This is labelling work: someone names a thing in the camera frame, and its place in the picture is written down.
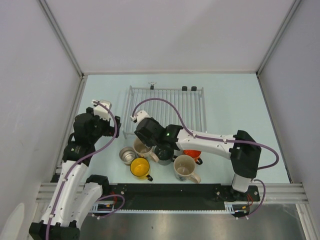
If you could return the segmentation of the beige floral mug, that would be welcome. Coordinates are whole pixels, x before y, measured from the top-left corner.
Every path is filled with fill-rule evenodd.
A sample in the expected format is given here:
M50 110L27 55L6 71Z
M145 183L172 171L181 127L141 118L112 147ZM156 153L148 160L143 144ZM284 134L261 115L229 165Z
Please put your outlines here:
M133 150L141 158L152 159L155 163L159 162L159 158L153 152L152 147L145 146L143 144L143 142L139 138L136 138L134 140L134 142L133 142Z

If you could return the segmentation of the beige patterned mug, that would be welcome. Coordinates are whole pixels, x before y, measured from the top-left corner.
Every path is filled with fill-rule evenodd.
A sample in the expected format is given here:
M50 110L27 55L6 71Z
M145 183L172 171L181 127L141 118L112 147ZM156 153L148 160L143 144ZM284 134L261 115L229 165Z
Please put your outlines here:
M173 162L174 175L179 181L192 181L201 183L201 178L196 174L196 162L188 155L180 155Z

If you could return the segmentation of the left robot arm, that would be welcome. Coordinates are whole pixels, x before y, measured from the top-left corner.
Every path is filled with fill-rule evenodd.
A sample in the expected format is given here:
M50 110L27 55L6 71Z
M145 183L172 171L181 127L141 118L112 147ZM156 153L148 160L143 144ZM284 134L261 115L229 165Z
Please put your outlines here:
M78 240L81 226L93 204L110 196L106 176L91 175L77 196L81 180L93 155L106 149L95 148L101 137L114 141L119 136L121 119L113 115L109 102L94 101L85 113L77 115L73 133L64 148L61 173L51 201L39 222L33 222L29 234L34 240Z

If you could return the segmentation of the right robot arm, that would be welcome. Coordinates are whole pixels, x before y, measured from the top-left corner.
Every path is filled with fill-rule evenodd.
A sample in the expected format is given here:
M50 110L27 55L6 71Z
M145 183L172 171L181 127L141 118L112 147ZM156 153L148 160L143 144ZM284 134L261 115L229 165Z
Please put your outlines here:
M261 147L244 130L234 135L216 135L170 124L167 127L152 117L134 120L134 134L147 147L160 147L165 150L195 150L218 155L231 161L234 176L231 196L242 201L249 194L249 183L257 176Z

